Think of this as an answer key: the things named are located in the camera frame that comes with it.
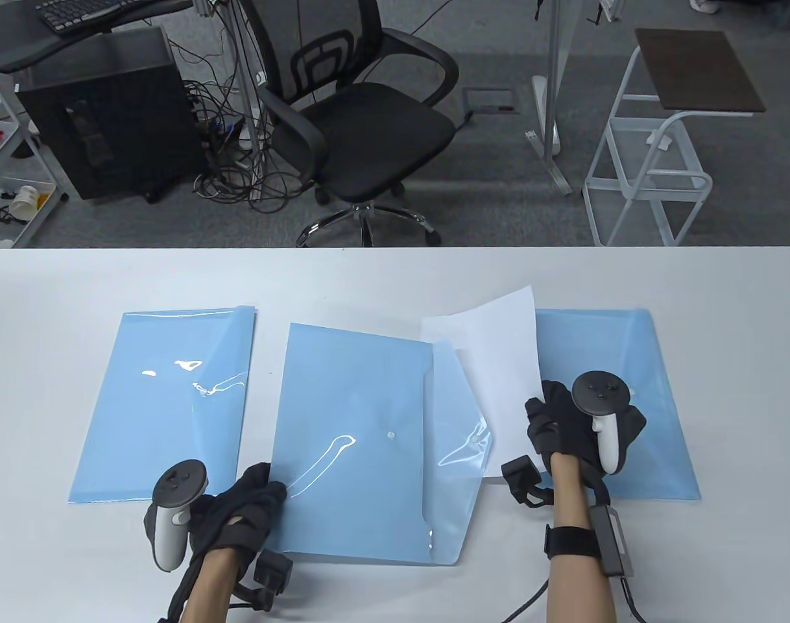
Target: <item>black office chair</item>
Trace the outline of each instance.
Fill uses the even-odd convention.
[[[418,223],[430,246],[440,235],[406,208],[375,204],[387,190],[403,195],[403,179],[444,151],[452,122],[433,110],[458,81],[452,57],[422,39],[381,27],[376,0],[240,0],[256,35],[267,83],[257,90],[274,130],[270,147],[318,184],[318,204],[329,195],[351,208],[311,223],[297,239],[305,247],[315,232],[354,216],[364,247],[372,246],[375,211]],[[354,81],[378,59],[412,54],[444,69],[439,89],[422,102],[388,86]],[[303,110],[290,104],[335,82],[335,94]]]

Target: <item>blue plastic folder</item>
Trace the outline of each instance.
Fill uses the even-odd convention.
[[[490,449],[449,344],[292,324],[271,477],[284,552],[454,564]]]
[[[237,478],[256,310],[124,314],[70,502],[150,499],[175,463],[199,459],[208,493]]]
[[[538,310],[536,335],[543,379],[570,389],[584,372],[612,372],[626,382],[632,404],[646,416],[646,428],[628,449],[623,471],[606,478],[612,496],[699,500],[652,315],[645,310]]]

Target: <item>mesh chair back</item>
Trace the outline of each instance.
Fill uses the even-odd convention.
[[[377,0],[239,0],[287,103],[366,66],[381,41]]]

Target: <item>white table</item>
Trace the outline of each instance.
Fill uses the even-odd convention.
[[[0,251],[0,621],[155,621],[180,579],[145,504],[66,504],[122,312],[259,308],[243,469],[270,457],[289,321],[414,337],[525,284],[653,314],[703,502],[615,502],[644,617],[790,620],[790,249],[197,249]],[[549,516],[488,485],[458,566],[300,563],[269,618],[498,623],[547,576]]]

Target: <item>human hand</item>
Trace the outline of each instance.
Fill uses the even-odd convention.
[[[545,468],[554,475],[551,457],[559,453],[576,457],[602,474],[591,416],[577,408],[571,392],[562,383],[544,380],[542,391],[545,401],[532,398],[525,409],[531,422],[528,437],[542,456]]]
[[[240,580],[262,549],[285,501],[285,485],[268,482],[270,463],[247,468],[231,489],[203,495],[191,504],[188,523],[193,559],[231,548],[237,552]]]

